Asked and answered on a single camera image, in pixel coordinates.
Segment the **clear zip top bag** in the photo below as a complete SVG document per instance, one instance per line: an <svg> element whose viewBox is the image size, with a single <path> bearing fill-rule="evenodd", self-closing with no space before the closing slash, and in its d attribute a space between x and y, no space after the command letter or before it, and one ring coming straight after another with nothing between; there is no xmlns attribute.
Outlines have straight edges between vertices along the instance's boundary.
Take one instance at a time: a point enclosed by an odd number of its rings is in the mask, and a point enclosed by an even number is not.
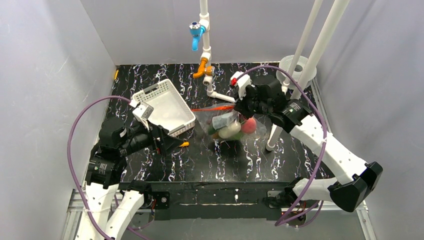
<svg viewBox="0 0 424 240"><path fill-rule="evenodd" d="M256 131L252 134L244 134L243 132L238 132L234 136L228 139L221 139L218 135L218 131L228 126L230 123L239 122L242 123L247 120L241 115L238 111L234 110L234 103L219 103L203 108L193 108L193 112L196 121L199 123L199 127L202 129L203 133L206 136L211 137L213 140L218 142L228 142L228 141L240 141L248 138L258 138L266 134L266 126L259 122L256 118Z"/></svg>

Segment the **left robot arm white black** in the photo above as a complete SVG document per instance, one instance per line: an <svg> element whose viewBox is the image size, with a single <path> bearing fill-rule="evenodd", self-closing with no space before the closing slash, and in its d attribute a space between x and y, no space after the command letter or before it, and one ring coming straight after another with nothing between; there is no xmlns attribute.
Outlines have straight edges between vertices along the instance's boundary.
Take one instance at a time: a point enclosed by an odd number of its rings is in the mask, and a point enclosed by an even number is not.
<svg viewBox="0 0 424 240"><path fill-rule="evenodd" d="M137 210L143 205L153 206L151 184L131 182L115 211L111 205L119 189L121 176L127 167L127 157L146 148L166 156L183 144L183 140L169 135L167 129L149 121L126 126L120 118L104 121L99 140L91 150L85 177L87 206L81 215L75 236L77 240L119 240Z"/></svg>

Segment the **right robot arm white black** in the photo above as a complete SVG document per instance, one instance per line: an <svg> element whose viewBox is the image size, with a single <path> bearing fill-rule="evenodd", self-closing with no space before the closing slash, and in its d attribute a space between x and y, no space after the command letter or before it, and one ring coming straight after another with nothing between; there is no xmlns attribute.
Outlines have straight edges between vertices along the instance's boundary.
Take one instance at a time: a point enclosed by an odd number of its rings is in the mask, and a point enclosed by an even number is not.
<svg viewBox="0 0 424 240"><path fill-rule="evenodd" d="M254 114L267 116L274 125L301 141L333 173L333 178L313 180L304 194L309 179L298 177L276 197L287 204L301 201L329 201L346 212L353 212L375 189L383 167L377 162L367 163L341 144L325 130L317 114L300 100L288 100L277 79L269 84L253 85L249 76L232 77L230 87L235 90L234 110L245 118Z"/></svg>

